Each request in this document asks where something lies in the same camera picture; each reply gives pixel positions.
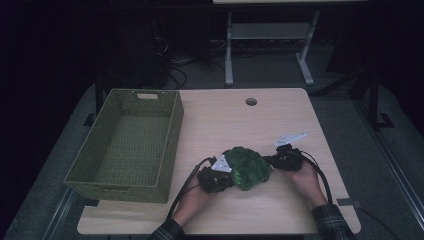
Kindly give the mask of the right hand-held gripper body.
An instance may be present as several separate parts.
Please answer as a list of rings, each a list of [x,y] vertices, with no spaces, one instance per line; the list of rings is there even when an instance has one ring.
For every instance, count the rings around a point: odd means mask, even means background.
[[[299,171],[303,165],[304,156],[297,148],[293,148],[291,143],[305,137],[306,133],[281,134],[274,142],[276,153],[272,156],[277,157],[277,167],[275,169],[284,171]]]

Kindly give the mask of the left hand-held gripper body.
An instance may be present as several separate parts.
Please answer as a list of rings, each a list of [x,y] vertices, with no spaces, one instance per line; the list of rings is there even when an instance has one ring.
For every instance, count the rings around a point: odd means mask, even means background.
[[[231,179],[232,168],[224,155],[209,158],[209,167],[203,167],[197,174],[199,186],[206,193],[223,192],[233,186]]]

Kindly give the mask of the green knit garment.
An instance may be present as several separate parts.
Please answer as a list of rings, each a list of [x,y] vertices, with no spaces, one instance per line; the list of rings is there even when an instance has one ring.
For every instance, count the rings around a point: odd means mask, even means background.
[[[270,165],[254,150],[237,146],[225,151],[223,156],[232,168],[233,184],[242,191],[248,191],[270,177]]]

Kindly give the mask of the person's right hand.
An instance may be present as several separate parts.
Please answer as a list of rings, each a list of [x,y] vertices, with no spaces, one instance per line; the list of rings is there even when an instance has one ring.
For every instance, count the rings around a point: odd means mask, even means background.
[[[303,162],[299,171],[282,171],[282,173],[291,180],[295,189],[312,208],[328,203],[321,190],[318,174],[310,164]]]

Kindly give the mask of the person's left hand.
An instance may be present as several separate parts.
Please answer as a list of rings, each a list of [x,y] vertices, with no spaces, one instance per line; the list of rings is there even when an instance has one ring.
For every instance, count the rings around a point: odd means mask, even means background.
[[[207,193],[197,185],[190,187],[180,200],[171,218],[181,227],[184,227],[216,196],[217,193]]]

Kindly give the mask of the grey tape strip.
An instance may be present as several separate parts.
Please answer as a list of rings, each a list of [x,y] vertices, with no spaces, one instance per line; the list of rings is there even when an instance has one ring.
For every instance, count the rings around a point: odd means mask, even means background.
[[[361,207],[361,203],[359,201],[352,200],[351,198],[338,198],[336,200],[339,206],[353,206],[354,208]]]

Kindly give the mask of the green woven basket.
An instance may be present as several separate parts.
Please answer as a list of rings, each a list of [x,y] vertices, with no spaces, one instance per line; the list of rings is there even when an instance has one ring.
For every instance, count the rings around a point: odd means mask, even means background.
[[[111,90],[64,183],[88,199],[166,203],[183,116],[176,90]]]

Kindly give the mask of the white metal stand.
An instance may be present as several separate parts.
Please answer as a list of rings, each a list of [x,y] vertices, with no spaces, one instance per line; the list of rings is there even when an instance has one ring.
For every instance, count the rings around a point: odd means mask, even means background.
[[[295,54],[305,84],[312,86],[313,77],[306,62],[316,25],[320,16],[315,11],[309,22],[302,23],[234,23],[232,13],[227,14],[226,53],[224,59],[225,85],[234,84],[232,64],[233,40],[303,40],[302,50]]]

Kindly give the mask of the black stand post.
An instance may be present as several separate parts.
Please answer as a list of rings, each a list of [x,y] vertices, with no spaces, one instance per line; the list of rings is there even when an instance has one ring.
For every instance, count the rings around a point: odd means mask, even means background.
[[[379,105],[379,80],[375,72],[370,75],[368,94],[368,122],[371,127],[379,131],[382,128],[393,128],[390,117],[378,110]]]

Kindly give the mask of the metal floor rail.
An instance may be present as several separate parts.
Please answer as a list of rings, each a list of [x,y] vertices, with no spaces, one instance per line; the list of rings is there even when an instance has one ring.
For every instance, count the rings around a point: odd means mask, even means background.
[[[58,202],[53,217],[51,218],[43,234],[42,240],[55,240],[56,236],[64,226],[75,198],[76,192],[73,191],[70,187],[66,187],[62,198]]]
[[[375,127],[368,119],[367,109],[360,102],[354,102],[353,105],[382,153],[388,170],[398,185],[398,189],[405,199],[411,213],[424,232],[424,202],[419,198],[415,189],[407,179],[394,153],[390,150],[387,141],[381,135],[380,129]]]

